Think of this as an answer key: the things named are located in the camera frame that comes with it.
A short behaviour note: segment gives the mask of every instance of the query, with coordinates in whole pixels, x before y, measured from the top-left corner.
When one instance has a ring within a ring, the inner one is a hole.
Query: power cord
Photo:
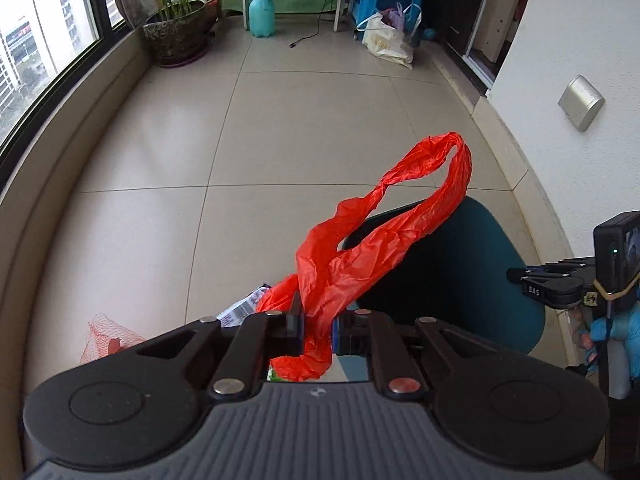
[[[318,14],[318,22],[316,23],[316,33],[311,36],[305,36],[304,38],[300,38],[299,40],[294,41],[293,43],[289,43],[289,48],[295,47],[300,41],[308,40],[309,38],[313,38],[320,34],[320,18],[322,18],[322,13],[324,12],[324,8],[326,7],[326,0],[322,3],[322,10],[320,14]]]

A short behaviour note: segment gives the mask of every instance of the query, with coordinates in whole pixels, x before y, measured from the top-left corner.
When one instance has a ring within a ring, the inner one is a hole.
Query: red mesh net bag
[[[104,314],[97,314],[89,323],[89,333],[86,337],[86,345],[80,358],[80,364],[84,365],[101,357],[115,354],[143,341],[144,338],[132,330],[120,326]]]

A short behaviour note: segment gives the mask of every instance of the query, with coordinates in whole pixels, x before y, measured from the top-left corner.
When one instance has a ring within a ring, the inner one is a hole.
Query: tile floor
[[[462,134],[469,195],[537,260],[491,150],[427,50],[410,71],[330,23],[289,48],[315,19],[277,23],[274,38],[252,39],[229,20],[203,59],[152,68],[110,124],[50,250],[25,393],[78,364],[95,314],[151,338],[276,283],[313,225],[427,135]],[[391,188],[379,210],[429,196],[445,171]]]

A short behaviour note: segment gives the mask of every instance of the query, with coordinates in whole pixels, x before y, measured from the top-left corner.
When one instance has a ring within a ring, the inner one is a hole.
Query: window frame
[[[124,20],[111,26],[106,0],[88,0],[87,12],[93,15],[98,39],[58,74],[0,142],[0,191],[4,189],[28,145],[55,108],[109,49],[131,30]]]

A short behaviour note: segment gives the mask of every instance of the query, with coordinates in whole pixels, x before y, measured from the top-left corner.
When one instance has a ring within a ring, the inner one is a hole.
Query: potted plant
[[[202,0],[159,0],[159,10],[142,30],[161,66],[181,66],[198,59],[207,47]]]

